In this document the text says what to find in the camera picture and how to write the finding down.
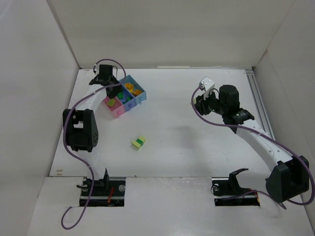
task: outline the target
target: green block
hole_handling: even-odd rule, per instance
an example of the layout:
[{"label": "green block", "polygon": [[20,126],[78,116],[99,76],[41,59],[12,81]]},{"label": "green block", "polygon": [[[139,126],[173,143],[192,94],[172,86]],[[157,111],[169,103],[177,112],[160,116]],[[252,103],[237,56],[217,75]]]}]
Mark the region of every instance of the green block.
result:
[{"label": "green block", "polygon": [[143,143],[146,142],[146,138],[144,136],[140,136],[138,139],[140,139]]},{"label": "green block", "polygon": [[140,139],[137,139],[137,143],[140,144],[141,146],[143,145],[143,142]]},{"label": "green block", "polygon": [[117,94],[117,97],[118,97],[119,99],[123,99],[123,98],[124,98],[123,92],[118,93],[118,94]]}]

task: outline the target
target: white table surface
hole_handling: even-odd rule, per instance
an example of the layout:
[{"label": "white table surface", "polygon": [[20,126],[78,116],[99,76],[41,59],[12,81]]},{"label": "white table surface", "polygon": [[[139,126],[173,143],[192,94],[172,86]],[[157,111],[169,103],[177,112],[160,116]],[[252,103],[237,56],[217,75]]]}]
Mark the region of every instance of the white table surface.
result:
[{"label": "white table surface", "polygon": [[310,236],[304,207],[278,207],[264,195],[261,206],[215,206],[209,177],[133,177],[126,179],[124,207],[89,207],[72,230],[61,227],[64,211],[71,226],[82,177],[47,177],[31,220],[28,236]]},{"label": "white table surface", "polygon": [[[112,177],[198,177],[228,176],[239,168],[269,173],[262,159],[229,128],[201,121],[190,105],[192,92],[208,76],[216,83],[235,85],[241,107],[257,119],[257,110],[244,70],[237,69],[129,69],[126,70],[147,91],[147,100],[113,119],[104,104],[95,113],[98,145],[92,153],[80,152],[99,176],[107,168]],[[79,71],[71,107],[83,97],[91,70]],[[217,114],[206,116],[222,123]],[[143,135],[147,141],[137,151],[130,142]],[[90,176],[80,161],[68,155],[59,140],[50,176]]]}]

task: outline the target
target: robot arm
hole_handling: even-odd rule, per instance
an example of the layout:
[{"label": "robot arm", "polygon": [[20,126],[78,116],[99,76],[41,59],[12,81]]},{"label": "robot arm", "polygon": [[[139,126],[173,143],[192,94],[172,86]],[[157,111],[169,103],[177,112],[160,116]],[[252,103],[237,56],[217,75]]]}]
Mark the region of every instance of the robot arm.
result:
[{"label": "robot arm", "polygon": [[[89,88],[85,96],[95,93],[94,96],[89,97],[84,102],[79,104],[71,114],[66,129],[66,144],[71,146],[74,151],[86,150],[91,152],[98,143],[98,130],[94,117],[94,112],[99,107],[100,103],[106,96],[114,98],[119,92],[123,90],[122,86],[115,86],[111,88],[102,89],[96,93],[97,90],[104,86],[118,84],[119,82],[113,75],[113,66],[100,65],[99,73],[89,83]],[[63,125],[70,112],[70,109],[63,111]]]},{"label": "robot arm", "polygon": [[[305,168],[299,161],[293,159],[289,152],[261,137],[261,134],[269,135],[254,120],[250,112],[240,108],[239,93],[234,86],[221,86],[218,98],[213,92],[215,83],[208,77],[200,82],[199,87],[204,93],[196,97],[194,105],[202,116],[214,112],[222,116],[224,124],[245,126],[259,132],[256,134],[242,128],[231,128],[268,166],[271,174],[266,179],[266,189],[276,202],[282,203],[309,189],[309,177]],[[305,157],[300,158],[309,166]]]}]

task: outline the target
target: white wall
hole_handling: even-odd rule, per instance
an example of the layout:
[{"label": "white wall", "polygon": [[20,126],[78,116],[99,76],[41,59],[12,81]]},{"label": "white wall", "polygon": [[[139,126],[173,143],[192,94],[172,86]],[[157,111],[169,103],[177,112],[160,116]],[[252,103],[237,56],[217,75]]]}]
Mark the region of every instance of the white wall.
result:
[{"label": "white wall", "polygon": [[27,233],[78,66],[45,0],[0,1],[0,235]]},{"label": "white wall", "polygon": [[[315,176],[313,0],[294,2],[254,72],[277,140],[308,158]],[[306,209],[314,229],[315,203]]]},{"label": "white wall", "polygon": [[253,66],[294,0],[50,0],[81,67]]}]

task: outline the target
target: black mounting bracket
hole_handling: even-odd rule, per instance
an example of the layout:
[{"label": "black mounting bracket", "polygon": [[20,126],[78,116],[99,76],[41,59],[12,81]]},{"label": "black mounting bracket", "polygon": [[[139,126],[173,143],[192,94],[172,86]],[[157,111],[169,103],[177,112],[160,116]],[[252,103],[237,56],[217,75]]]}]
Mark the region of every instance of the black mounting bracket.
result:
[{"label": "black mounting bracket", "polygon": [[[309,162],[300,156],[309,167]],[[302,164],[295,158],[287,162],[279,162],[266,179],[266,189],[277,203],[302,194],[309,189],[309,175]]]},{"label": "black mounting bracket", "polygon": [[[92,79],[89,85],[116,85],[119,84],[119,81],[113,75],[113,66],[112,65],[99,65],[99,73]],[[114,86],[106,88],[107,96],[112,99],[117,96],[118,93],[123,91],[122,86]]]},{"label": "black mounting bracket", "polygon": [[236,176],[248,169],[242,168],[237,171],[233,171],[229,174],[228,178],[213,178],[212,189],[215,196],[238,196],[249,191],[248,188],[241,188]]},{"label": "black mounting bracket", "polygon": [[[92,180],[87,178],[83,181],[82,186],[77,185],[77,188],[82,189],[80,197],[80,205],[84,205],[86,199],[90,193],[92,186]],[[111,203],[113,206],[121,207],[124,206],[125,201],[125,187],[126,179],[125,178],[110,178],[107,172],[103,179],[95,180],[93,191],[91,194],[89,206],[108,206],[107,198],[111,196]]]},{"label": "black mounting bracket", "polygon": [[[63,111],[63,127],[70,109]],[[83,122],[83,128],[74,127],[75,124]],[[73,151],[86,150],[91,152],[98,143],[98,130],[92,110],[74,110],[70,116],[66,129],[66,144]]]}]

